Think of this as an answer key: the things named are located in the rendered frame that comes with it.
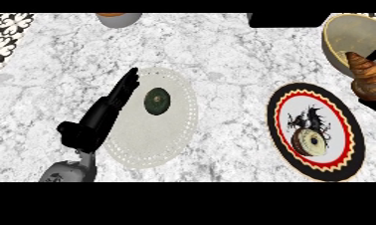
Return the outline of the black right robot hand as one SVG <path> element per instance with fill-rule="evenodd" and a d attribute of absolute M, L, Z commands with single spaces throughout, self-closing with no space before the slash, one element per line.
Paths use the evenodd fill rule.
<path fill-rule="evenodd" d="M 370 108 L 376 112 L 376 101 L 364 101 L 358 99 L 358 103 L 363 104 L 367 108 Z"/>

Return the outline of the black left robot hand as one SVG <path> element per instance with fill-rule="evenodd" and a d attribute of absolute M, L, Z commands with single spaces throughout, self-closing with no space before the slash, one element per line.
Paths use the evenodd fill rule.
<path fill-rule="evenodd" d="M 131 68 L 109 94 L 100 97 L 91 105 L 80 122 L 63 121 L 57 125 L 57 132 L 62 135 L 62 144 L 65 146 L 85 153 L 99 149 L 139 85 L 139 69 Z"/>

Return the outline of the black red dragon print plate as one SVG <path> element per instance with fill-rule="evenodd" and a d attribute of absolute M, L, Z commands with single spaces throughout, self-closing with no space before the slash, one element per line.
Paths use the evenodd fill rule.
<path fill-rule="evenodd" d="M 364 137 L 348 106 L 329 91 L 305 83 L 280 87 L 267 104 L 267 125 L 280 155 L 302 174 L 323 181 L 354 176 L 364 160 Z M 290 138 L 299 128 L 321 134 L 324 155 L 295 151 Z"/>

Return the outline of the cream bowl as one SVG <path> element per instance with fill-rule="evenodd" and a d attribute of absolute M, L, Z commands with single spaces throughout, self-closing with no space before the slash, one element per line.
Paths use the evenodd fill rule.
<path fill-rule="evenodd" d="M 323 25 L 321 50 L 333 68 L 349 78 L 352 73 L 346 52 L 367 58 L 376 51 L 376 17 L 361 14 L 339 14 Z"/>

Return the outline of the pale round dotted placemat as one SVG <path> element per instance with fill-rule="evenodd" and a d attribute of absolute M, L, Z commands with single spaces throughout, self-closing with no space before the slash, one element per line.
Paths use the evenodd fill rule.
<path fill-rule="evenodd" d="M 140 86 L 121 110 L 105 148 L 127 168 L 150 168 L 165 164 L 183 152 L 196 127 L 198 107 L 189 80 L 167 68 L 139 70 Z M 171 95 L 165 113 L 152 115 L 144 97 L 153 88 Z"/>

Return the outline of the dark green round disc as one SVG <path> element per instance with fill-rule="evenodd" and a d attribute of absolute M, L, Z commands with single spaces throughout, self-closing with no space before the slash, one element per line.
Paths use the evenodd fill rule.
<path fill-rule="evenodd" d="M 171 106 L 171 95 L 164 88 L 153 88 L 144 97 L 144 108 L 149 114 L 161 115 Z"/>

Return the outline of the brown can with pale end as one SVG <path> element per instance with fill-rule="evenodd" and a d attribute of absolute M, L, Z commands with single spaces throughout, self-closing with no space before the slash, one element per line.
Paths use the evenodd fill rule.
<path fill-rule="evenodd" d="M 304 156 L 326 154 L 326 141 L 321 134 L 310 128 L 299 128 L 290 138 L 295 151 Z"/>

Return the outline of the black appliance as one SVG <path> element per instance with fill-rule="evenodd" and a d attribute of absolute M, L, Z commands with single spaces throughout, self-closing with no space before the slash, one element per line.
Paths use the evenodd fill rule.
<path fill-rule="evenodd" d="M 315 28 L 329 17 L 329 13 L 248 13 L 251 28 Z"/>

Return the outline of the grey pot with orange inside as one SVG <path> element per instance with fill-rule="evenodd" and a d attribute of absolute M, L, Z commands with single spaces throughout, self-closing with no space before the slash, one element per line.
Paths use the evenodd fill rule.
<path fill-rule="evenodd" d="M 141 13 L 97 13 L 102 24 L 109 28 L 125 28 L 141 18 Z"/>

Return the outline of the black white patterned panel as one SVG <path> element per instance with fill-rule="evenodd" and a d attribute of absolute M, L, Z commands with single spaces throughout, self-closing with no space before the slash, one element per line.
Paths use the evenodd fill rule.
<path fill-rule="evenodd" d="M 0 13 L 0 69 L 7 64 L 32 22 L 32 13 Z"/>

